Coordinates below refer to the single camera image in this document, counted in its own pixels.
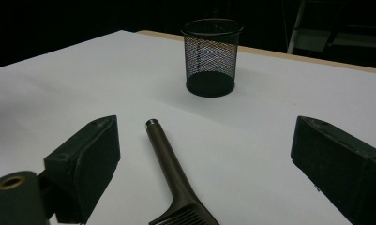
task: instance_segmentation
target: tool shaft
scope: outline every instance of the tool shaft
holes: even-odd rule
[[[146,132],[173,197],[179,198],[182,195],[196,197],[160,123],[155,119],[147,121]]]

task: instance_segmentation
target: mesh pencil holder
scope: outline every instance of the mesh pencil holder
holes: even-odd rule
[[[233,91],[242,30],[243,25],[227,19],[198,20],[183,27],[189,92],[212,98]]]

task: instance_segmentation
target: wooden table edge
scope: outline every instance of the wooden table edge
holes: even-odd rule
[[[153,37],[158,37],[158,38],[167,38],[167,39],[180,40],[180,41],[184,40],[183,36],[160,33],[160,32],[150,31],[150,30],[141,30],[141,31],[138,31],[136,33],[148,35],[148,36],[153,36]],[[332,66],[332,67],[337,67],[337,68],[350,68],[350,69],[356,69],[356,70],[376,73],[376,68],[373,68],[373,67],[362,67],[362,66],[358,66],[358,65],[332,62],[332,61],[327,61],[327,60],[322,60],[322,59],[309,58],[309,57],[305,57],[305,56],[299,56],[299,55],[293,55],[293,54],[287,54],[287,53],[281,53],[281,52],[272,52],[272,51],[268,51],[268,50],[254,49],[254,48],[245,47],[245,46],[238,46],[238,51],[241,52],[241,53],[253,53],[253,54],[271,56],[271,57],[276,57],[276,58],[283,58],[283,59],[290,59],[290,60],[295,60],[295,61],[302,61],[302,62],[308,62],[308,63],[314,63],[314,64],[327,65],[327,66]]]

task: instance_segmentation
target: screw hole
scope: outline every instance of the screw hole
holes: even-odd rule
[[[1,190],[8,190],[16,188],[21,185],[25,180],[24,176],[11,176],[0,183]]]

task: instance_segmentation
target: white table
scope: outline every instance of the white table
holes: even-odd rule
[[[88,224],[147,224],[171,203],[144,129],[157,118],[220,224],[349,224],[293,165],[294,126],[314,117],[376,147],[376,73],[240,52],[233,92],[204,98],[186,89],[184,60],[181,41],[120,31],[1,67],[0,177],[42,172],[116,114],[121,160]]]

